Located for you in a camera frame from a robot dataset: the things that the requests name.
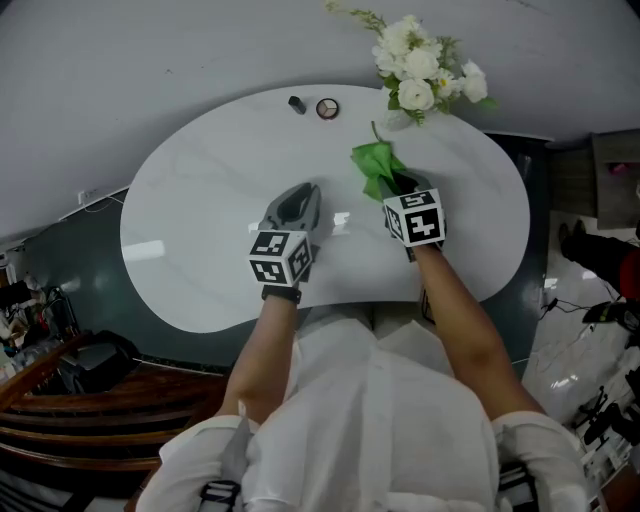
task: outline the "wrist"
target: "wrist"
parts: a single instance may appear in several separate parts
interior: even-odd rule
[[[412,249],[416,259],[442,257],[440,249],[434,244],[416,245]]]

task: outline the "white shirt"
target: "white shirt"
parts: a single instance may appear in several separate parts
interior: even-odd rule
[[[300,340],[285,403],[252,424],[245,509],[488,512],[500,449],[536,477],[541,510],[586,510],[582,467],[560,425],[537,413],[492,424],[471,390],[381,348],[420,360],[423,342],[433,352],[433,335],[417,324],[378,343],[355,320]],[[138,510],[197,510],[203,486],[221,478],[220,456],[239,422],[212,418],[165,445]]]

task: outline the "table top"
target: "table top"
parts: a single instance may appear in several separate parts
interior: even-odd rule
[[[305,115],[287,105],[302,99]],[[320,119],[334,98],[340,114]],[[420,280],[384,227],[381,204],[362,193],[351,149],[375,142],[380,91],[311,85],[267,91],[212,110],[167,139],[136,175],[122,212],[121,245],[134,287],[167,323],[214,332],[256,318],[261,286],[246,261],[251,233],[287,188],[313,181],[323,194],[323,238],[300,307],[416,301]],[[529,203],[513,162],[464,121],[442,114],[422,127],[378,129],[409,169],[438,188],[447,218],[444,253],[484,300],[513,277],[529,235]]]

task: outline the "red object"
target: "red object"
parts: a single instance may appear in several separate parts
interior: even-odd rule
[[[620,265],[620,293],[627,299],[640,299],[640,249],[630,252]]]

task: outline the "white wall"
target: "white wall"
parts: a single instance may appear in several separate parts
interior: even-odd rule
[[[360,0],[463,40],[497,112],[566,138],[640,125],[640,19],[624,0]],[[373,38],[322,0],[15,0],[0,16],[0,238],[128,184],[191,119],[281,85],[376,85]]]

